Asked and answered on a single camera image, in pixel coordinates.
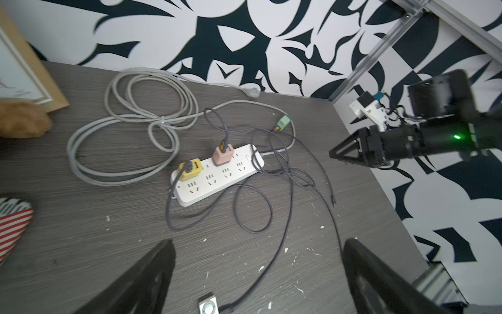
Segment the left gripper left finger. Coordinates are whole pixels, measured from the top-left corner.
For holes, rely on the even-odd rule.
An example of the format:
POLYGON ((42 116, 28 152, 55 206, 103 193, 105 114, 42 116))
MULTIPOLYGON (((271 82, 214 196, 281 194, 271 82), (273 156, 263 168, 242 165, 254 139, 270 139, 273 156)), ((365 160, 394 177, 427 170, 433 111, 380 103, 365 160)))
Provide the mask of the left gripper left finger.
POLYGON ((76 313, 161 313, 175 269, 172 239, 151 249, 76 313))

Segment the dark usb cable yellow charger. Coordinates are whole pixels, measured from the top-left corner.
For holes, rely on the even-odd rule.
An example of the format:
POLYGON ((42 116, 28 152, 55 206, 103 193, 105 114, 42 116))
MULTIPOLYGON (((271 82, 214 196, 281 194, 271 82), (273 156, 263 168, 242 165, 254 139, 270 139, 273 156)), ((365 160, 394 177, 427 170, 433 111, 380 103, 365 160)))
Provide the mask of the dark usb cable yellow charger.
MULTIPOLYGON (((185 231, 185 230, 188 230, 188 229, 190 229, 190 228, 198 225, 200 222, 204 221, 205 218, 220 203, 220 199, 227 194, 227 191, 229 189, 234 188, 234 187, 238 188, 238 190, 237 190, 237 192, 236 192, 236 194, 234 196, 234 199, 233 199, 233 207, 232 207, 236 223, 244 231, 247 231, 247 232, 249 232, 251 234, 260 234, 260 233, 263 233, 263 232, 265 232, 271 226, 271 223, 272 223, 272 220, 273 220, 274 211, 273 211, 273 206, 271 205, 271 202, 270 202, 269 198, 260 189, 258 189, 256 187, 253 187, 253 186, 250 186, 248 184, 249 179, 245 179, 242 183, 232 184, 230 187, 225 188, 224 191, 221 193, 221 195, 219 195, 217 197, 217 199, 208 208, 206 208, 207 212, 198 221, 193 222, 192 224, 190 224, 188 226, 185 226, 185 227, 182 227, 182 228, 175 228, 172 225, 172 221, 171 221, 171 202, 172 202, 172 199, 173 199, 173 196, 174 196, 174 192, 176 191, 176 186, 177 186, 177 184, 180 181, 180 178, 182 176, 182 173, 185 170, 187 170, 187 169, 188 169, 188 162, 185 162, 185 163, 183 163, 181 170, 179 170, 179 171, 176 172, 176 177, 173 179, 173 181, 171 183, 171 189, 169 190, 169 194, 168 194, 168 197, 167 197, 165 213, 166 213, 166 224, 167 224, 167 226, 169 227, 170 230, 175 231, 175 232, 185 231), (240 218, 238 216, 238 213, 237 213, 237 204, 238 204, 238 201, 239 201, 240 194, 243 191, 243 189, 245 189, 245 188, 254 190, 258 194, 260 194, 263 197, 263 199, 267 202, 267 204, 269 206, 270 218, 269 218, 269 221, 267 223, 267 226, 265 226, 261 230, 249 230, 249 229, 247 229, 246 226, 241 222, 241 220, 240 220, 240 218)), ((252 294, 255 292, 255 290, 260 286, 261 282, 268 275, 268 273, 272 269, 273 265, 277 261, 278 256, 281 253, 281 249, 282 249, 282 247, 284 245, 284 242, 286 240, 286 236, 287 236, 287 233, 288 233, 288 228, 290 226, 290 222, 291 222, 291 219, 292 219, 293 208, 294 208, 294 183, 293 183, 293 180, 290 179, 290 208, 289 208, 289 212, 288 212, 288 219, 286 221, 286 226, 284 228, 284 233, 282 235, 282 239, 281 239, 281 242, 280 242, 280 244, 278 246, 278 249, 277 249, 276 253, 274 254, 274 256, 273 256, 272 260, 270 261, 270 263, 260 273, 260 275, 258 276, 258 278, 256 279, 256 281, 253 282, 253 284, 243 293, 243 295, 241 295, 234 302, 227 303, 227 304, 224 304, 222 306, 219 306, 218 307, 218 312, 219 313, 233 313, 235 310, 237 310, 240 306, 242 306, 243 303, 245 303, 252 296, 252 294)))

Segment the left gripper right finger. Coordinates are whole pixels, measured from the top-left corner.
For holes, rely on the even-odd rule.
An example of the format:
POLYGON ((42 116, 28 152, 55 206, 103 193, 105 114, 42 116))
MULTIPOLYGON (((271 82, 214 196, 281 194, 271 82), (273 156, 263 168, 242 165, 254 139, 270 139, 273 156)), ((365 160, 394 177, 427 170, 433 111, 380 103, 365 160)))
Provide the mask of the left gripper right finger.
POLYGON ((358 313, 446 313, 356 239, 348 239, 342 261, 358 313))

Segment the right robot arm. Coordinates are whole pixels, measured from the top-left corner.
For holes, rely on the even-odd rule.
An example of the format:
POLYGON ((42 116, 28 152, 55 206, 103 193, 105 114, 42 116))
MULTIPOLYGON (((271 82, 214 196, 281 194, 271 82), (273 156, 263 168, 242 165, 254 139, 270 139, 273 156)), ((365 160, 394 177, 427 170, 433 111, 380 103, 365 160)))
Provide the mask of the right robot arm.
POLYGON ((408 87, 413 114, 402 105, 384 106, 386 95, 364 92, 350 104, 360 128, 329 152, 332 159, 372 168, 420 156, 472 153, 501 148, 501 104, 478 111, 464 70, 454 70, 408 87))

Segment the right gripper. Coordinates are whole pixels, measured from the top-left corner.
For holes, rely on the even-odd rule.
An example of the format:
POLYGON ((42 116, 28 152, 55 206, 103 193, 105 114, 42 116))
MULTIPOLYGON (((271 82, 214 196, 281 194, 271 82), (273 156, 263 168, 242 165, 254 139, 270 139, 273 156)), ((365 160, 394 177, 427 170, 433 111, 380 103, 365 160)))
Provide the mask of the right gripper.
POLYGON ((338 161, 368 167, 387 167, 384 145, 377 126, 361 128, 349 135, 329 151, 329 157, 338 161))

